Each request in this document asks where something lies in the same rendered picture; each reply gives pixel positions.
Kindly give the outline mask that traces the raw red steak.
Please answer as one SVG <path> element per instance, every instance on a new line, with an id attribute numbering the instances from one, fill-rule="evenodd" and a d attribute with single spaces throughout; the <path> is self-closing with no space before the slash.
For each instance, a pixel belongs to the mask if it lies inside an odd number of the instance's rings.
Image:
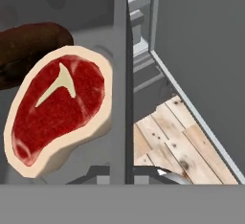
<path id="1" fill-rule="evenodd" d="M 103 55 L 65 46 L 25 76 L 4 129 L 8 163 L 26 178 L 59 169 L 78 147 L 111 128 L 113 69 Z"/>

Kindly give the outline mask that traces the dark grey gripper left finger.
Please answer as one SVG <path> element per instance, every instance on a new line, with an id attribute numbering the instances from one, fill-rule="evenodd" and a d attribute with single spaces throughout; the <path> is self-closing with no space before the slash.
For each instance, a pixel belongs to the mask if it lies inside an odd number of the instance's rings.
<path id="1" fill-rule="evenodd" d="M 69 185 L 108 185 L 109 173 L 109 166 L 91 166 L 85 175 L 69 182 Z"/>

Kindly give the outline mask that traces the brown sausage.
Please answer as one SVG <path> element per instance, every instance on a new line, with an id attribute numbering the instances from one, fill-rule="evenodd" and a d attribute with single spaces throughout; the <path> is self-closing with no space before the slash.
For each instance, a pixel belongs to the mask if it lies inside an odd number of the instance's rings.
<path id="1" fill-rule="evenodd" d="M 25 24 L 0 32 L 0 90 L 18 86 L 42 57 L 73 44 L 70 32 L 53 22 Z"/>

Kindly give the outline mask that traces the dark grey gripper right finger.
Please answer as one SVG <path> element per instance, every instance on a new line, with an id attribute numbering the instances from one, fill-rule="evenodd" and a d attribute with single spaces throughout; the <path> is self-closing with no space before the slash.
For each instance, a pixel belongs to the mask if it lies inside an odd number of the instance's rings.
<path id="1" fill-rule="evenodd" d="M 133 173 L 135 185 L 191 185 L 184 176 L 165 168 L 136 166 Z"/>

